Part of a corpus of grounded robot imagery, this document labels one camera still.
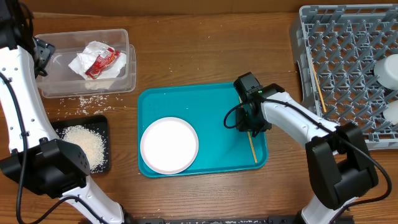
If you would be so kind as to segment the wooden chopstick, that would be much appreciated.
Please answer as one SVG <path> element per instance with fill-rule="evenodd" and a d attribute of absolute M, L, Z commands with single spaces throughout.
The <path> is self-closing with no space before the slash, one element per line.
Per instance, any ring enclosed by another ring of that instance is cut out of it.
<path fill-rule="evenodd" d="M 239 103 L 242 103 L 243 101 L 242 101 L 241 97 L 238 96 L 238 98 L 239 98 Z M 254 159 L 254 163 L 257 164 L 258 160 L 257 160 L 256 150 L 254 148 L 254 144 L 253 144 L 253 141 L 252 141 L 251 132 L 250 131 L 246 131 L 246 132 L 247 132 L 247 135 L 248 135 L 249 144 L 250 144 L 250 147 L 251 147 L 251 152 L 252 152 L 252 156 L 253 156 L 253 159 Z"/>
<path fill-rule="evenodd" d="M 315 84 L 317 86 L 318 94 L 320 96 L 320 103 L 321 103 L 321 106 L 322 106 L 322 110 L 323 110 L 323 112 L 326 113 L 327 109 L 326 109 L 325 102 L 324 102 L 324 99 L 323 99 L 322 90 L 320 88 L 320 83 L 319 83 L 317 71 L 315 69 L 315 65 L 314 65 L 313 61 L 311 61 L 311 64 L 312 64 L 313 76 L 314 76 L 314 79 L 315 79 Z"/>

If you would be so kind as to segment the white napkin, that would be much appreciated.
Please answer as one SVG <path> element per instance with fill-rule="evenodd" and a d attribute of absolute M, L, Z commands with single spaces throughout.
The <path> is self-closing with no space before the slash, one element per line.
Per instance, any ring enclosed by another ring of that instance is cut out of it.
<path fill-rule="evenodd" d="M 77 53 L 76 57 L 68 65 L 75 73 L 79 74 L 86 80 L 93 80 L 92 78 L 85 75 L 85 72 L 92 66 L 96 60 L 99 52 L 103 48 L 111 47 L 102 42 L 92 41 L 90 42 L 81 53 Z M 121 69 L 126 66 L 127 55 L 124 52 L 120 52 L 119 58 L 113 62 L 108 68 L 103 70 L 102 74 L 97 79 L 104 78 L 116 78 Z"/>

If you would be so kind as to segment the red sauce packet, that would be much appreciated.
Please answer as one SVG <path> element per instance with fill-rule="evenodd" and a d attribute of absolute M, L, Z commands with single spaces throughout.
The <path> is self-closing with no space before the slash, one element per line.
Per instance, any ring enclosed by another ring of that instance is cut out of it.
<path fill-rule="evenodd" d="M 94 80 L 97 79 L 103 70 L 119 58 L 120 54 L 120 51 L 114 50 L 112 47 L 103 48 L 92 66 L 85 72 L 85 75 Z"/>

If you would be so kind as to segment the large white plate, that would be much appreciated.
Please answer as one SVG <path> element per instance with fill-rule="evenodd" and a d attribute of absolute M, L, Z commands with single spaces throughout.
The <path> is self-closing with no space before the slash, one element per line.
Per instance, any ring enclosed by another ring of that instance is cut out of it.
<path fill-rule="evenodd" d="M 197 157 L 199 139 L 195 129 L 176 117 L 160 118 L 144 131 L 140 153 L 156 173 L 173 175 L 188 169 Z"/>

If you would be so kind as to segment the white cup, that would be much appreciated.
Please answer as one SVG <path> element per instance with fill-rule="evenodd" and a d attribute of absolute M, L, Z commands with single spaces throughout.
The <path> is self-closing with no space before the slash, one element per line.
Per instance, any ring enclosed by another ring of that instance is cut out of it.
<path fill-rule="evenodd" d="M 396 125 L 398 123 L 398 101 L 393 101 L 387 105 L 383 111 L 383 117 L 386 121 Z"/>

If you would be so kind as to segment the grey-green bowl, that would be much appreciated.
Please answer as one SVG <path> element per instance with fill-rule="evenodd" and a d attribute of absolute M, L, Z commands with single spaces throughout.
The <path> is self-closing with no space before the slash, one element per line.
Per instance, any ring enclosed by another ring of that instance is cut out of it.
<path fill-rule="evenodd" d="M 374 67 L 374 75 L 379 77 L 377 81 L 390 90 L 398 89 L 397 62 L 398 55 L 393 54 L 379 60 Z"/>

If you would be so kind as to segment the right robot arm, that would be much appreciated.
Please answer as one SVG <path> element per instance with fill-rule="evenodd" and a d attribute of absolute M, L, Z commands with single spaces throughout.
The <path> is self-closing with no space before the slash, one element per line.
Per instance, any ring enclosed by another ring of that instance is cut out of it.
<path fill-rule="evenodd" d="M 233 83 L 240 104 L 234 128 L 254 138 L 278 126 L 303 146 L 314 196 L 295 216 L 278 223 L 353 223 L 342 214 L 351 207 L 379 202 L 392 192 L 392 180 L 375 161 L 354 123 L 340 126 L 297 103 L 279 85 L 262 86 L 251 73 Z"/>

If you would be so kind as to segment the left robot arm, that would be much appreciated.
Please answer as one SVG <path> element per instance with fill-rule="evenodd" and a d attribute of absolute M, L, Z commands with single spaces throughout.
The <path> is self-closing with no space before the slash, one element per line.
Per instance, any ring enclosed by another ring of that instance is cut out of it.
<path fill-rule="evenodd" d="M 2 173 L 18 184 L 16 218 L 22 191 L 57 199 L 37 223 L 63 202 L 91 223 L 133 223 L 133 217 L 94 182 L 83 149 L 62 141 L 53 129 L 39 95 L 36 78 L 54 48 L 33 35 L 33 15 L 19 1 L 1 0 L 1 106 L 6 119 L 10 156 Z"/>

